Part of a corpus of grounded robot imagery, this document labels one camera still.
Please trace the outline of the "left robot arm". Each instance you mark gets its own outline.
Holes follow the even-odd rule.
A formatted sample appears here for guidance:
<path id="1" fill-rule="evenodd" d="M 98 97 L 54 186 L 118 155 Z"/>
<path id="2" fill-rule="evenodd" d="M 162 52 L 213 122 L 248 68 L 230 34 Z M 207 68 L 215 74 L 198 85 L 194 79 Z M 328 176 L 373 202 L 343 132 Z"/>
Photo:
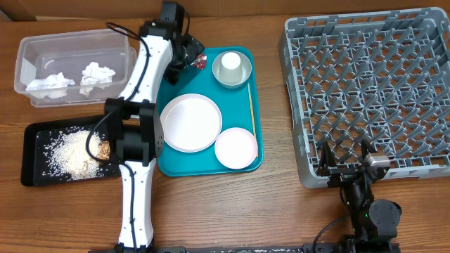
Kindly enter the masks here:
<path id="1" fill-rule="evenodd" d="M 105 102 L 101 120 L 110 144 L 106 164 L 122 177 L 122 227 L 113 252 L 152 252 L 151 190 L 157 158 L 164 145 L 157 108 L 163 80 L 175 84 L 205 47 L 188 31 L 190 17 L 181 4 L 165 1 L 160 17 L 146 21 L 138 32 L 113 22 L 111 30 L 139 42 L 139 54 L 128 84 Z"/>

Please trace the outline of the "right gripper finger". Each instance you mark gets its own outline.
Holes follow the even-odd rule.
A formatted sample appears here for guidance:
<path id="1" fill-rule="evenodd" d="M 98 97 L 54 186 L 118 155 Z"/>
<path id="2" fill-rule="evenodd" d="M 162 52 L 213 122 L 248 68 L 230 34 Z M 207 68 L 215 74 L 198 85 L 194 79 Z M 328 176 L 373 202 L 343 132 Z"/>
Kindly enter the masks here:
<path id="1" fill-rule="evenodd" d="M 321 145 L 321 159 L 318 169 L 316 170 L 317 176 L 331 176 L 338 173 L 335 157 L 327 142 Z"/>
<path id="2" fill-rule="evenodd" d="M 363 138 L 361 140 L 361 151 L 362 151 L 361 156 L 362 162 L 365 160 L 368 154 L 377 153 L 377 150 L 371 145 L 371 143 L 366 138 Z"/>

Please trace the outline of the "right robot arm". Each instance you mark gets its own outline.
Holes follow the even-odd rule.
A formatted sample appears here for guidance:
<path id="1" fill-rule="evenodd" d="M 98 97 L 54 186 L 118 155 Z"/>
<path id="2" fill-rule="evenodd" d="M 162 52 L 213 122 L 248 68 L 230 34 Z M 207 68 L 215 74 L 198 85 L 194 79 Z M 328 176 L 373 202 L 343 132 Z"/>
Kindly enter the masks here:
<path id="1" fill-rule="evenodd" d="M 402 209 L 396 202 L 375 199 L 371 190 L 371 185 L 383 179 L 390 169 L 390 159 L 364 139 L 361 141 L 362 161 L 353 167 L 339 169 L 329 145 L 324 143 L 321 148 L 317 174 L 329 178 L 329 188 L 340 189 L 340 199 L 348 213 L 321 229 L 312 243 L 312 252 L 400 252 L 400 246 L 392 239 L 397 237 Z M 342 236 L 334 244 L 319 242 L 330 227 L 347 218 L 352 223 L 351 235 Z"/>

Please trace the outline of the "brown food scraps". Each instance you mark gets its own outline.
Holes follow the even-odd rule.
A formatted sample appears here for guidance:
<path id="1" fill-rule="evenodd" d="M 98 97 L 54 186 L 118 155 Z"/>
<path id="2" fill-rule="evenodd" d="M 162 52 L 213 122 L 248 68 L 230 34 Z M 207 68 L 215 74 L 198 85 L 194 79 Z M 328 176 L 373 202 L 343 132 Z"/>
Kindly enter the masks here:
<path id="1" fill-rule="evenodd" d="M 109 172 L 109 164 L 104 164 L 93 159 L 87 152 L 86 144 L 84 144 L 82 147 L 84 148 L 85 152 L 83 165 L 80 172 L 82 178 L 105 176 L 106 173 Z M 107 141 L 89 145 L 89 150 L 94 157 L 100 160 L 108 160 L 110 158 L 110 146 L 109 142 Z"/>

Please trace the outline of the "red snack wrapper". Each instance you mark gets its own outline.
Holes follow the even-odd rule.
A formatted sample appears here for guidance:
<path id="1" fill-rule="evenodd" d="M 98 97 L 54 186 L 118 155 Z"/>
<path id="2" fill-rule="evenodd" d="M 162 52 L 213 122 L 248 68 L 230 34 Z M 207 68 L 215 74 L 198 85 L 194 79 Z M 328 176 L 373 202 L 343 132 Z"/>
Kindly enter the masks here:
<path id="1" fill-rule="evenodd" d="M 192 67 L 196 67 L 200 70 L 203 70 L 207 63 L 207 56 L 204 53 L 201 53 L 192 63 Z"/>

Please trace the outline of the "large white plate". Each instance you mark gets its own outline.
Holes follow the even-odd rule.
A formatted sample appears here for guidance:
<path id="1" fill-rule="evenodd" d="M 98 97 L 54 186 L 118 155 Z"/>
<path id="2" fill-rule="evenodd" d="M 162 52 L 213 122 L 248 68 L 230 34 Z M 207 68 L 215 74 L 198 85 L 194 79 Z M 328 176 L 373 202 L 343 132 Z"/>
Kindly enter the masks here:
<path id="1" fill-rule="evenodd" d="M 210 147 L 222 129 L 217 104 L 197 93 L 172 99 L 163 108 L 160 120 L 165 143 L 183 153 L 196 153 Z"/>

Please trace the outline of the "white tissue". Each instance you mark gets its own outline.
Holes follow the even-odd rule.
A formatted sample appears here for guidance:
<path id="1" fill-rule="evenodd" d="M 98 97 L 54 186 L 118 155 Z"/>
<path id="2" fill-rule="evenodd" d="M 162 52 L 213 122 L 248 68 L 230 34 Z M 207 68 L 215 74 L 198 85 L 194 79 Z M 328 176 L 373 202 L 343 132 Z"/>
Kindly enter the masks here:
<path id="1" fill-rule="evenodd" d="M 73 79 L 67 79 L 63 73 L 49 75 L 46 79 L 34 79 L 27 87 L 36 98 L 61 98 L 67 95 L 67 87 L 75 85 Z"/>
<path id="2" fill-rule="evenodd" d="M 110 83 L 116 72 L 109 67 L 100 67 L 97 62 L 91 62 L 82 71 L 82 80 L 80 93 L 88 96 L 93 89 L 89 85 Z"/>

